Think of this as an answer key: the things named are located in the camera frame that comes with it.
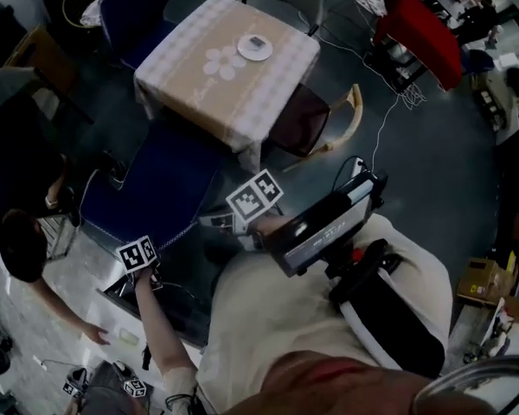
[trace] wooden chair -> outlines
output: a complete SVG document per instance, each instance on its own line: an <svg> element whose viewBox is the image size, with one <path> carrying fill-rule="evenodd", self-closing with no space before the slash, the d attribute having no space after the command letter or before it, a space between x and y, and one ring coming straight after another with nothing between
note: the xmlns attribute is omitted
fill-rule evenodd
<svg viewBox="0 0 519 415"><path fill-rule="evenodd" d="M354 116L348 128L336 140L313 150L330 114L345 102L348 102L354 110ZM327 105L308 87L299 85L269 133L269 139L279 148L300 157L296 163L283 169L283 172L294 169L310 158L334 150L346 143L356 132L362 121L362 115L362 93L357 84L354 84L349 93L343 95L332 105Z"/></svg>

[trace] hand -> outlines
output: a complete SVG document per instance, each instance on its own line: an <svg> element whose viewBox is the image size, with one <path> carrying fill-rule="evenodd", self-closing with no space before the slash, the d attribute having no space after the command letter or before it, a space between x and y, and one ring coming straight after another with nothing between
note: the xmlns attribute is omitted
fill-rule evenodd
<svg viewBox="0 0 519 415"><path fill-rule="evenodd" d="M89 322L85 323L85 326L83 327L82 333L85 334L89 340L92 342L95 342L96 344L99 344L100 346L107 346L110 343L104 340L100 334L107 334L107 330L103 330L102 328L99 328L98 326L91 324Z"/></svg>
<svg viewBox="0 0 519 415"><path fill-rule="evenodd" d="M154 274L154 270L151 267L145 267L140 271L133 272L135 276L135 285L136 284L150 284L150 280L152 275Z"/></svg>

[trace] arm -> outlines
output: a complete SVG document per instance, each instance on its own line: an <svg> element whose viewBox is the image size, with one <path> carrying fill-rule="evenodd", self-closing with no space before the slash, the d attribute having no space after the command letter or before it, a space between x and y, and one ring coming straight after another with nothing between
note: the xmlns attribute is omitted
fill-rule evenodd
<svg viewBox="0 0 519 415"><path fill-rule="evenodd" d="M170 321L159 307L150 286L151 269L146 270L137 282L136 292L140 317L146 333L146 341L162 376L177 367L196 367L183 346L183 342L171 327Z"/></svg>
<svg viewBox="0 0 519 415"><path fill-rule="evenodd" d="M77 415L79 411L79 401L75 398L69 400L69 405L63 415Z"/></svg>
<svg viewBox="0 0 519 415"><path fill-rule="evenodd" d="M29 287L41 299L41 301L54 312L61 320L69 324L72 328L81 331L90 340L95 343L105 345L109 344L102 339L100 333L107 334L107 332L89 322L82 320L75 314L69 306L56 294L44 278L39 278L34 283L29 283Z"/></svg>
<svg viewBox="0 0 519 415"><path fill-rule="evenodd" d="M48 208L55 208L58 206L58 194L60 193L61 186L66 179L67 158L62 154L61 159L63 160L63 170L61 171L61 175L54 184L50 186L46 195L46 204Z"/></svg>
<svg viewBox="0 0 519 415"><path fill-rule="evenodd" d="M498 27L495 26L494 28L492 28L492 30L490 31L490 35L488 36L488 41L489 42L494 42L494 40L496 39L496 36L498 35Z"/></svg>

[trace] dark chair seat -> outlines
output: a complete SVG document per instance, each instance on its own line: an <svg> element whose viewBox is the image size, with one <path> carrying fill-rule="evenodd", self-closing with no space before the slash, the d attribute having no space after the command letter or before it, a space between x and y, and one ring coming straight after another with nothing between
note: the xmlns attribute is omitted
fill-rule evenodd
<svg viewBox="0 0 519 415"><path fill-rule="evenodd" d="M119 242L150 236L162 250L194 224L226 149L163 122L150 127L123 182L115 189L99 171L89 180L80 212Z"/></svg>
<svg viewBox="0 0 519 415"><path fill-rule="evenodd" d="M119 58L126 66L137 69L156 46L175 28L176 25L174 23L161 20L154 28L143 35L137 44L122 52Z"/></svg>
<svg viewBox="0 0 519 415"><path fill-rule="evenodd" d="M102 0L102 28L112 51L128 67L137 69L175 28L163 19L169 0Z"/></svg>
<svg viewBox="0 0 519 415"><path fill-rule="evenodd" d="M330 107L304 85L298 85L271 132L269 139L295 156L307 156L321 136Z"/></svg>

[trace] cardboard box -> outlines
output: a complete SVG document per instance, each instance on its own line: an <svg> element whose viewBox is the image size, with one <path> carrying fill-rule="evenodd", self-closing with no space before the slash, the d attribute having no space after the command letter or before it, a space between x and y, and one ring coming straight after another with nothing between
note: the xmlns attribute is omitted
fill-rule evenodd
<svg viewBox="0 0 519 415"><path fill-rule="evenodd" d="M480 303L498 304L501 297L511 292L516 274L516 269L506 271L492 259L469 259L459 280L458 296Z"/></svg>
<svg viewBox="0 0 519 415"><path fill-rule="evenodd" d="M506 297L505 298L505 310L508 313L508 315L513 318L514 322L519 323L519 298Z"/></svg>

